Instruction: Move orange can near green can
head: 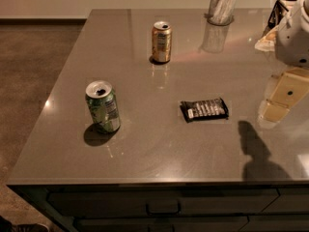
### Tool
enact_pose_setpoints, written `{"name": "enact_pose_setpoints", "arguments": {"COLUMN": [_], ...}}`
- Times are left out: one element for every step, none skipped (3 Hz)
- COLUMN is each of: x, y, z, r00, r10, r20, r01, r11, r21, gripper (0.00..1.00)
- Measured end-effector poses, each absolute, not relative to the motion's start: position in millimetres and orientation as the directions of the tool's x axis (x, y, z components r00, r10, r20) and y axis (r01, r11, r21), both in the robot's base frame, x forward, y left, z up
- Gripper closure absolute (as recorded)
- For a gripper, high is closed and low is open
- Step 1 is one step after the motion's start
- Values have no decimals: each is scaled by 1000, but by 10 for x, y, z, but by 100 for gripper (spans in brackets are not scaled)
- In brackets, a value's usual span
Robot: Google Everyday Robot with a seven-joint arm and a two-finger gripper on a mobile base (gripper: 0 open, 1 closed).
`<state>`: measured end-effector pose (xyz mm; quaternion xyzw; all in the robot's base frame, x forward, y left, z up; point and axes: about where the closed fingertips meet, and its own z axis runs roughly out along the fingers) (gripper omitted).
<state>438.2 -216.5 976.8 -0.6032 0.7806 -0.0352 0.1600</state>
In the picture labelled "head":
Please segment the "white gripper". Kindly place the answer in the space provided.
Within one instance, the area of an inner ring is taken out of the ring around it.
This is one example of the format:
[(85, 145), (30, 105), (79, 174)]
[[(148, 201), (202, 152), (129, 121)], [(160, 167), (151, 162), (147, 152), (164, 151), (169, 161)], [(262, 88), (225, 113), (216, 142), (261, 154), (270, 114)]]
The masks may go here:
[(309, 0), (296, 0), (281, 19), (276, 58), (294, 68), (273, 75), (260, 106), (260, 118), (278, 123), (309, 93)]

